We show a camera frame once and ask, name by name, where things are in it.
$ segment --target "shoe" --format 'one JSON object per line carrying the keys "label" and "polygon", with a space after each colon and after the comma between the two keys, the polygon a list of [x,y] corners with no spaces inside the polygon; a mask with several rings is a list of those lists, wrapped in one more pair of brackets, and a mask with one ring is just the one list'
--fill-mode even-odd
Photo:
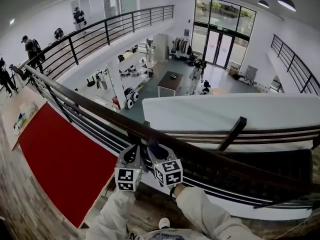
{"label": "shoe", "polygon": [[170,220],[168,218],[162,218],[159,221],[159,229],[169,229],[170,228]]}

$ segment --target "ceiling light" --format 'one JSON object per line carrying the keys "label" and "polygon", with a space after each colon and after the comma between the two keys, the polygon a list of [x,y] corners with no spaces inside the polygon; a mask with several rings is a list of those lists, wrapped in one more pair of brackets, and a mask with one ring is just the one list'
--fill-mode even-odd
{"label": "ceiling light", "polygon": [[287,7],[291,11],[296,11],[295,4],[291,0],[278,0],[278,3],[283,5],[284,7]]}
{"label": "ceiling light", "polygon": [[258,4],[261,5],[261,6],[263,6],[263,7],[269,8],[269,4],[268,4],[265,0],[260,0],[260,1],[258,2]]}

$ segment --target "gray floor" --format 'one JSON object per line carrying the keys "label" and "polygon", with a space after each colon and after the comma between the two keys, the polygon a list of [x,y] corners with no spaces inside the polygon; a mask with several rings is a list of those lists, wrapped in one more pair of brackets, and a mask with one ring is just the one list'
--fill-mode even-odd
{"label": "gray floor", "polygon": [[[139,100],[134,104],[131,109],[121,110],[121,114],[135,120],[139,123],[145,121],[144,110],[142,106],[142,101],[148,98],[157,98],[158,97],[158,83],[162,77],[166,74],[167,71],[172,71],[175,73],[183,74],[183,88],[178,90],[176,95],[183,96],[185,95],[191,85],[189,80],[189,74],[194,69],[193,66],[187,65],[184,61],[170,59],[168,62],[158,62],[154,67],[154,75],[139,91]],[[258,93],[258,89],[253,86],[246,85],[242,82],[234,80],[228,72],[222,68],[207,65],[204,71],[204,80],[208,80],[211,88],[219,88],[225,91],[226,93]],[[160,90],[161,97],[170,97],[173,96],[173,91],[168,89],[161,88]]]}

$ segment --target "metal railing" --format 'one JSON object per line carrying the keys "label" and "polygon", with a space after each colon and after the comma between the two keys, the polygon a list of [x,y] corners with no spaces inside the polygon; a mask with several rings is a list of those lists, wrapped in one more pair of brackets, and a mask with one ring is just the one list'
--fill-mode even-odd
{"label": "metal railing", "polygon": [[299,56],[277,35],[273,35],[271,48],[277,53],[291,75],[300,93],[320,96],[320,83]]}
{"label": "metal railing", "polygon": [[[320,193],[319,184],[238,162],[227,157],[231,153],[207,151],[191,145],[81,96],[28,65],[25,67],[31,73],[30,80],[39,93],[61,111],[71,124],[104,147],[120,153],[131,144],[139,144],[145,150],[146,142],[153,138],[171,148],[181,159],[183,182],[187,186],[200,187],[208,195],[256,208],[271,205],[278,209],[312,209],[316,202],[299,198]],[[232,131],[227,134],[222,150],[235,137]],[[143,160],[147,169],[153,171],[149,157],[143,157]]]}
{"label": "metal railing", "polygon": [[41,62],[43,67],[41,72],[55,79],[74,64],[78,65],[81,60],[99,48],[110,45],[113,41],[134,33],[138,29],[173,17],[174,5],[165,5],[103,19],[54,42],[43,49],[27,65],[30,66],[33,60],[45,56],[46,59]]}

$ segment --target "red carpet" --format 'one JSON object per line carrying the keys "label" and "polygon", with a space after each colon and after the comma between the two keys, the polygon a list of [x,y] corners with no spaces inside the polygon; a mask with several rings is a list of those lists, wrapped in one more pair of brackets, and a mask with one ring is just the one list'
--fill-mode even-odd
{"label": "red carpet", "polygon": [[117,157],[45,104],[19,137],[36,179],[77,228],[115,170]]}

